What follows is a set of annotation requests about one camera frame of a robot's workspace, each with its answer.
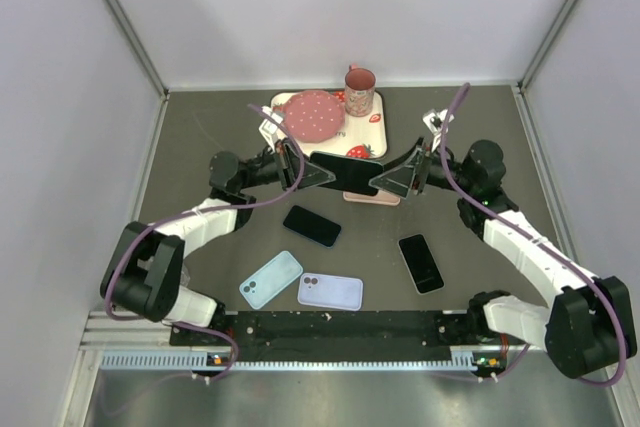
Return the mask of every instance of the gray table surface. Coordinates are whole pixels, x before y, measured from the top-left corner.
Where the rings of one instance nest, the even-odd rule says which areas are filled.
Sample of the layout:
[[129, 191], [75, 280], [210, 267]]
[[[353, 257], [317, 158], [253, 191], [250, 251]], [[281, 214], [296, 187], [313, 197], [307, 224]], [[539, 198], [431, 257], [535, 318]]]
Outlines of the gray table surface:
[[[383, 88], [388, 151], [406, 152], [420, 135], [429, 109], [445, 108], [456, 88]], [[141, 220], [154, 221], [193, 207], [209, 194], [211, 156], [230, 150], [249, 158], [264, 147], [260, 119], [248, 103], [268, 104], [279, 91], [172, 93], [162, 126]], [[555, 234], [516, 105], [507, 86], [474, 87], [450, 130], [449, 146], [462, 158], [478, 139], [496, 141], [504, 150], [504, 187], [529, 221], [555, 242]], [[281, 193], [279, 185], [250, 189], [259, 200]], [[342, 225], [332, 249], [314, 244], [282, 227], [292, 205], [299, 204]], [[445, 287], [419, 295], [397, 247], [402, 237], [422, 233], [438, 263]], [[364, 282], [363, 310], [462, 309], [481, 291], [503, 289], [540, 303], [532, 286], [500, 254], [482, 243], [458, 217], [452, 192], [429, 188], [398, 207], [345, 202], [342, 193], [315, 188], [297, 192], [271, 207], [256, 209], [251, 221], [190, 255], [185, 263], [189, 287], [227, 304], [249, 310], [238, 286], [283, 250], [306, 272], [358, 277]], [[315, 310], [298, 304], [297, 282], [265, 310]]]

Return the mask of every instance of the strawberry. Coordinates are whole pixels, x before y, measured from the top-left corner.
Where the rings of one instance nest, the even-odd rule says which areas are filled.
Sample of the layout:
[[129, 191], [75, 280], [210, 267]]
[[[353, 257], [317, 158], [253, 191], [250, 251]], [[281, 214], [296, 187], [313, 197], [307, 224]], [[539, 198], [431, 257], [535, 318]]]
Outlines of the strawberry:
[[370, 145], [356, 145], [347, 152], [347, 157], [355, 157], [357, 159], [368, 159], [373, 155]]

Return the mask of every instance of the pink mug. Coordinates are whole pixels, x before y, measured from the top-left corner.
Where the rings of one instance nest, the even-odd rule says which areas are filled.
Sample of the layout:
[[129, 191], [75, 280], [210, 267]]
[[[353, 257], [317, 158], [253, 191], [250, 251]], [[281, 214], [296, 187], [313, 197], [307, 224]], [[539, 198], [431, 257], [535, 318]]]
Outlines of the pink mug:
[[376, 76], [356, 64], [349, 66], [344, 77], [344, 110], [354, 117], [369, 115], [373, 109]]

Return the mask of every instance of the phone screen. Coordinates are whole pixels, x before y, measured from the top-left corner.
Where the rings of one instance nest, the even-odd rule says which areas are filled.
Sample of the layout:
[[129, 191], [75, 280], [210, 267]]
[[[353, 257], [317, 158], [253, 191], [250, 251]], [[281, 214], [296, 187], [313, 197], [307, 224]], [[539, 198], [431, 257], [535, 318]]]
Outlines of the phone screen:
[[418, 293], [426, 294], [444, 287], [436, 261], [423, 235], [414, 235], [398, 242]]
[[282, 225], [325, 247], [332, 247], [342, 230], [335, 222], [299, 205], [291, 208]]

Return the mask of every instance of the pink plate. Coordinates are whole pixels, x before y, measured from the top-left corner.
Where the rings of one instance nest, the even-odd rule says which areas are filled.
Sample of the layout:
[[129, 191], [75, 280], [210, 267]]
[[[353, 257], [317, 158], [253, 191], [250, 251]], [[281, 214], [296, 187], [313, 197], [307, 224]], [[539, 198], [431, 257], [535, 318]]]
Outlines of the pink plate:
[[282, 106], [282, 111], [285, 127], [302, 142], [324, 142], [344, 124], [344, 104], [324, 90], [295, 94]]

